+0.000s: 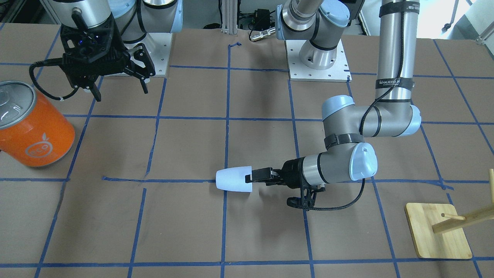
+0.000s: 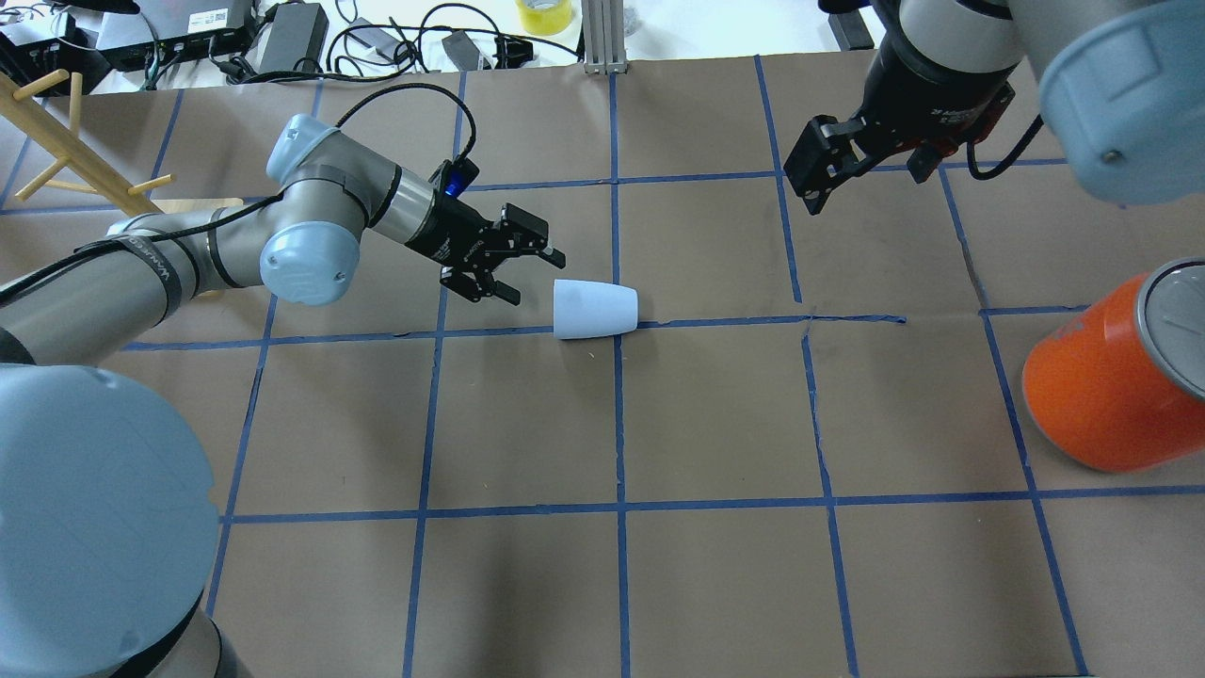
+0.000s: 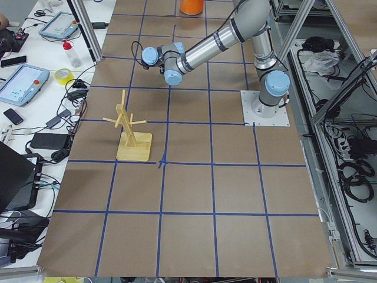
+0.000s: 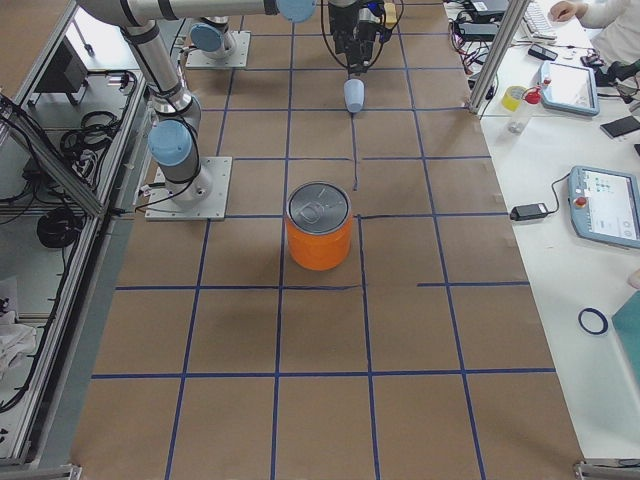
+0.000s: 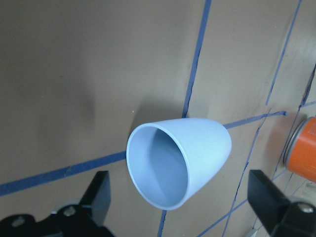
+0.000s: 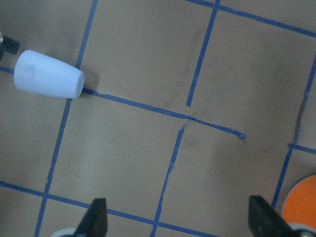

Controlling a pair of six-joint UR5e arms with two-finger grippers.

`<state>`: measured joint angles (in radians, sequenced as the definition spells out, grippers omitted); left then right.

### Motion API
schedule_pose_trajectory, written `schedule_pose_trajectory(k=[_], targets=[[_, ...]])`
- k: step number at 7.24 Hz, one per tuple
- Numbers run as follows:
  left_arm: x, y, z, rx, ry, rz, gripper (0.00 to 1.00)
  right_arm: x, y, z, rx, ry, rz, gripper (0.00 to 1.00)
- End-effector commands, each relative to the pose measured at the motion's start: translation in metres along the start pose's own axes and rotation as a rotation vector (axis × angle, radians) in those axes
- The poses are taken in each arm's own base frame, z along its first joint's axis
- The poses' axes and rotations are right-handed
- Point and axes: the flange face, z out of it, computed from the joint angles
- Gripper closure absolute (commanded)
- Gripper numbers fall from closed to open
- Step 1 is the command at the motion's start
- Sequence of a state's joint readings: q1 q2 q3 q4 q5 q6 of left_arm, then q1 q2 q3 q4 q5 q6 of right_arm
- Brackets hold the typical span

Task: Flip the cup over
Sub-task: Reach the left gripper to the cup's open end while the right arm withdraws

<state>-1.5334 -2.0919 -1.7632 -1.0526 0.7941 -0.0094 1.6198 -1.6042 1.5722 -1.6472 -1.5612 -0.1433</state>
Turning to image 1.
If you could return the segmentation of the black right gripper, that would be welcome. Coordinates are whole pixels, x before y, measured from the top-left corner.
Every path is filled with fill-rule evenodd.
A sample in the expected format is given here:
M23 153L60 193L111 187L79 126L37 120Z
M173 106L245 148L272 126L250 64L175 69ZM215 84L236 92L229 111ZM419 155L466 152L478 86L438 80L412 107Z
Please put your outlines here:
M143 92L147 94L146 80L156 74L155 65L145 44L138 43L132 49L127 49L116 24L107 55L93 63L83 64L68 58L64 51L61 69L72 87L82 87L87 93L91 93L97 102L101 102L101 93L95 83L99 76L125 73L138 78Z

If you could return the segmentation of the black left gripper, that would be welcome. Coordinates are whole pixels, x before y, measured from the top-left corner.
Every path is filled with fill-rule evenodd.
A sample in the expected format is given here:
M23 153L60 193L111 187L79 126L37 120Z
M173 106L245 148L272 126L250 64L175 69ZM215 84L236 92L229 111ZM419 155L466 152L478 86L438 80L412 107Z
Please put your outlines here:
M284 162L282 169L266 167L252 171L252 174L245 175L246 183L270 183L270 185L286 185L291 189L301 188L303 174L304 157L292 159ZM275 178L272 171L278 174Z

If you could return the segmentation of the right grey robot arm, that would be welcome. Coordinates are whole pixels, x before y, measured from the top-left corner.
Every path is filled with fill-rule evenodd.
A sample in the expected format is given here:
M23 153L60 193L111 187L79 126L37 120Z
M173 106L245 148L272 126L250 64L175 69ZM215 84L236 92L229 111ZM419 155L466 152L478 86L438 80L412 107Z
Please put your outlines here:
M49 0L61 23L62 58L55 63L70 86L101 100L96 81L135 77L144 93L167 73L173 33L183 26L181 0Z

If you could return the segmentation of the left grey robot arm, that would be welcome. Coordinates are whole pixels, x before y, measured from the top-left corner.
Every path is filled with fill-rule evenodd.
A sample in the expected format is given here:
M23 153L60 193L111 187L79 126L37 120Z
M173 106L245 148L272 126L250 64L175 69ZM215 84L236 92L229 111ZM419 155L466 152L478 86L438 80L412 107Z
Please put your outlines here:
M419 12L418 0L382 1L375 100L356 106L350 96L338 95L323 103L325 152L286 161L282 169L252 171L246 181L303 188L374 176L377 157L365 138L408 136L421 125L420 111L411 104ZM349 18L339 0L289 0L277 7L276 36L303 40L303 65L326 70L335 63Z

